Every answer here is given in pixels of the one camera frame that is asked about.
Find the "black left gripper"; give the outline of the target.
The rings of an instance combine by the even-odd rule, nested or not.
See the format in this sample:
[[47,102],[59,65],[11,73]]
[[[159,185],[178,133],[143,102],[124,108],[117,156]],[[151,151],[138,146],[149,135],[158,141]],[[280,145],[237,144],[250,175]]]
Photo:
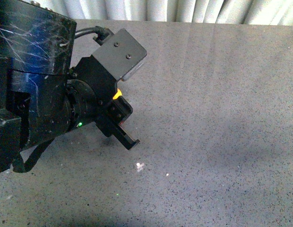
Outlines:
[[[75,67],[70,68],[66,90],[71,106],[68,131],[79,128],[80,124],[84,126],[96,122],[116,94],[117,82],[118,79],[92,55],[82,58]],[[115,123],[125,122],[132,113],[132,106],[122,96],[114,99],[107,109],[107,115]],[[127,150],[140,143],[117,124],[112,134]]]

